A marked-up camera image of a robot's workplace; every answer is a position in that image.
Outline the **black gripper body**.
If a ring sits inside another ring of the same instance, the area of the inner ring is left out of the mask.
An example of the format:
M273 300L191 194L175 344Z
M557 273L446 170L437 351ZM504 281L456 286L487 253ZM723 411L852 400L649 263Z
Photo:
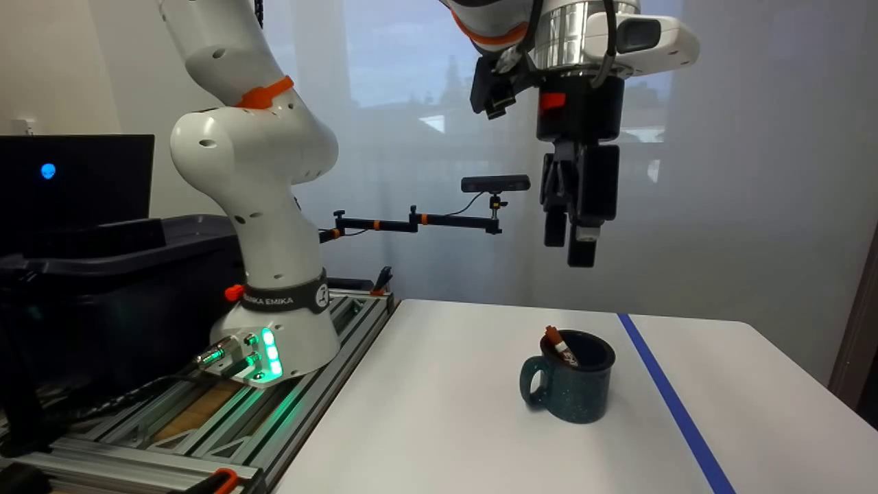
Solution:
M622 87L618 76L593 87L583 76L549 76L537 96L544 157L540 203L566 210L574 222L605 222L618 215Z

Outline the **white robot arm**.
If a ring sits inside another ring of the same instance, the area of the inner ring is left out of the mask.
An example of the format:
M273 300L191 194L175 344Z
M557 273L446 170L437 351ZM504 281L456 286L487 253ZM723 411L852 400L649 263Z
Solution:
M638 0L439 0L478 50L470 105L498 119L537 94L544 241L574 266L594 260L618 215L622 92L630 76L700 59L695 30ZM220 105L175 122L175 170L232 222L245 286L197 356L206 374L250 388L306 377L335 359L321 231L291 190L338 160L335 134L278 67L250 0L158 0L188 76Z

